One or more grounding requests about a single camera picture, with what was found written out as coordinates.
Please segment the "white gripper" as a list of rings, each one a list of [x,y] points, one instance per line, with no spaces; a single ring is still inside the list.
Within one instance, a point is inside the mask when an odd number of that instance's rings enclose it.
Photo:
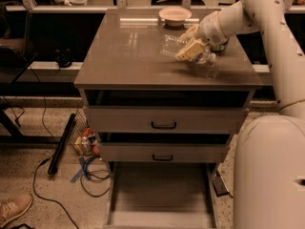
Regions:
[[[229,38],[223,32],[220,26],[220,12],[214,11],[205,16],[198,24],[191,26],[180,37],[180,41],[190,40],[183,49],[181,49],[175,57],[180,61],[188,61],[206,49],[207,42],[211,47],[218,47],[229,41]]]

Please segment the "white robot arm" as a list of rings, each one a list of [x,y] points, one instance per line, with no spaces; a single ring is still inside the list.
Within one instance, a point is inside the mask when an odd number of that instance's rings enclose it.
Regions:
[[[305,229],[305,53],[285,19],[283,0],[241,0],[206,15],[182,34],[188,61],[204,45],[259,32],[276,112],[239,134],[234,154],[234,229]]]

